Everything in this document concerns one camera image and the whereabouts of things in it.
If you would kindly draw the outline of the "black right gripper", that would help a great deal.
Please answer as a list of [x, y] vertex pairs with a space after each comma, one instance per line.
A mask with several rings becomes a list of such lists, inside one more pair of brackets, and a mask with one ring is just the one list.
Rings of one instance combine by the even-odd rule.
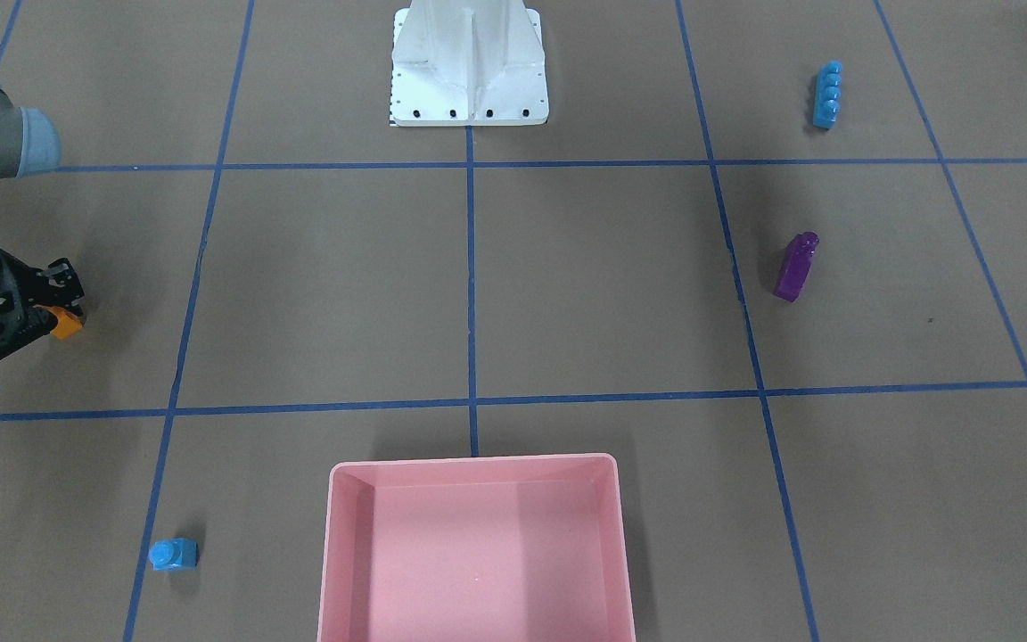
[[39, 306], [68, 309], [86, 322], [80, 277], [68, 259], [30, 267], [0, 251], [0, 361], [49, 336], [54, 320]]

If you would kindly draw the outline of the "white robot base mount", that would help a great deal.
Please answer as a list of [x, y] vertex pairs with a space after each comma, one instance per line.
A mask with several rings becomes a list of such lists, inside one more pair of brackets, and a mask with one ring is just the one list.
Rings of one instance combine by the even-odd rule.
[[522, 1], [412, 1], [392, 27], [389, 125], [547, 123], [542, 20]]

